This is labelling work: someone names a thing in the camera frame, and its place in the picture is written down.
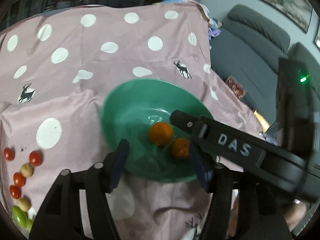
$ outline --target yellow object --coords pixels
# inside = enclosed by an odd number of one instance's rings
[[[151,126],[148,137],[155,145],[163,146],[171,142],[173,129],[165,122],[156,122]]]
[[[170,145],[170,154],[177,159],[186,159],[189,157],[189,140],[185,138],[175,139]]]
[[[26,197],[19,198],[17,200],[18,207],[23,211],[23,212],[28,212],[29,209],[31,208],[30,201]]]
[[[23,177],[29,178],[33,174],[33,166],[30,163],[25,163],[20,168],[20,173]]]
[[[260,125],[262,127],[262,132],[266,132],[269,129],[270,124],[267,122],[266,119],[264,119],[264,117],[261,114],[259,114],[257,112],[257,110],[255,110],[253,112],[253,114],[255,115],[255,117],[257,118],[258,122],[260,123]]]

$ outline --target deer print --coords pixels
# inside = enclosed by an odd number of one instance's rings
[[[204,217],[204,214],[203,215],[198,214],[197,216],[197,218],[200,221],[202,221],[203,217]],[[194,222],[193,217],[188,222],[185,222],[185,225],[186,225],[186,228],[195,229],[192,240],[199,240],[201,232],[198,232],[198,223]]]
[[[34,91],[29,92],[29,93],[26,93],[27,89],[28,89],[30,86],[31,86],[31,83],[23,86],[23,91],[22,91],[22,93],[21,93],[21,96],[20,96],[20,99],[19,99],[18,104],[21,104],[24,99],[27,99],[26,102],[29,102],[29,101],[31,100]]]
[[[189,76],[190,76],[190,78],[192,79],[190,73],[189,73],[188,70],[187,70],[187,67],[181,66],[179,60],[175,60],[173,63],[176,65],[176,67],[177,67],[178,70],[180,71],[180,73],[181,73],[181,75],[183,76],[183,78],[185,78],[185,77],[184,77],[184,73],[186,73],[186,74],[187,74],[187,78],[189,78]]]

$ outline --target white lettering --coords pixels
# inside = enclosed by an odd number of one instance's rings
[[[231,150],[231,148],[232,148],[235,152],[237,152],[237,140],[234,139],[234,140],[229,144],[228,148],[229,148],[230,150]]]
[[[251,146],[247,143],[244,143],[242,146],[242,149],[240,152],[243,156],[248,157],[249,156],[249,150],[251,149]]]
[[[225,145],[226,144],[226,142],[227,142],[227,136],[225,135],[225,134],[221,134],[220,135],[220,138],[219,138],[219,141],[218,141],[218,144],[220,144],[220,145]]]

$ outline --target pillow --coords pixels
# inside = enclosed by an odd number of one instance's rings
[[[300,42],[295,45],[290,59],[305,64],[310,74],[311,85],[318,97],[320,97],[320,65],[317,60]]]
[[[240,22],[256,30],[284,53],[287,53],[290,45],[290,36],[288,33],[258,12],[247,6],[238,4],[231,9],[227,17],[230,20]]]

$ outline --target green fruit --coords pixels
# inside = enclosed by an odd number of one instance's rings
[[[33,221],[31,219],[28,219],[27,220],[27,230],[29,233],[31,231],[32,225],[33,225]]]
[[[22,228],[27,227],[27,215],[23,212],[19,207],[12,207],[12,215],[14,220],[18,223],[18,225]]]

